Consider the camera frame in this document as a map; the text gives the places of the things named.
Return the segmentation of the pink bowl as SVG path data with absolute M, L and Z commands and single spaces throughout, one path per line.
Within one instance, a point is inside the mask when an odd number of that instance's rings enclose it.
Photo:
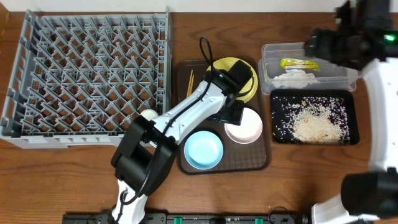
M 257 112 L 244 108 L 240 125 L 225 124 L 227 136 L 236 143 L 249 144 L 262 134 L 262 119 Z

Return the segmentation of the green snack wrapper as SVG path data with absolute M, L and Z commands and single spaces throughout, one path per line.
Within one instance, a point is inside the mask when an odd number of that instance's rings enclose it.
M 310 60 L 295 59 L 295 58 L 283 58 L 280 61 L 280 67 L 286 70 L 292 69 L 309 69 L 309 70 L 319 70 L 319 64 Z

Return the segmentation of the white paper napkin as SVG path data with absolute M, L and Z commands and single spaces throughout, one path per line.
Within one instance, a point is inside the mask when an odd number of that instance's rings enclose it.
M 297 88 L 302 89 L 309 85 L 317 84 L 319 81 L 313 73 L 306 73 L 304 70 L 292 69 L 272 79 L 276 88 Z

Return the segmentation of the white cup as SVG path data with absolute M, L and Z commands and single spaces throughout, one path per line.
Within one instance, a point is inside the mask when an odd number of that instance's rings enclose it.
M 144 117 L 146 120 L 150 121 L 156 117 L 158 117 L 158 113 L 152 109 L 143 110 L 140 115 Z

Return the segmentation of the rice food scraps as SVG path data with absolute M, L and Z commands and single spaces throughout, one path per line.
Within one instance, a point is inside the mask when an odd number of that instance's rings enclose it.
M 349 144 L 346 102 L 340 97 L 274 96 L 272 135 L 287 144 Z

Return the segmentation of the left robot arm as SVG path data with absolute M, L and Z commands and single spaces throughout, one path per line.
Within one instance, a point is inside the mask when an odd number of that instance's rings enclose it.
M 202 121 L 240 124 L 241 90 L 252 80 L 251 66 L 238 60 L 229 70 L 211 67 L 197 89 L 151 120 L 135 118 L 111 159 L 119 198 L 110 223 L 140 223 L 147 198 L 168 176 L 180 142 Z

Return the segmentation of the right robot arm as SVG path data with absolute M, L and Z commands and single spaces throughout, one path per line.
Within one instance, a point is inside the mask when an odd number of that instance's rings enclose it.
M 336 30 L 315 29 L 305 55 L 361 72 L 371 115 L 369 170 L 311 210 L 311 223 L 370 223 L 397 216 L 397 31 L 390 0 L 346 1 Z

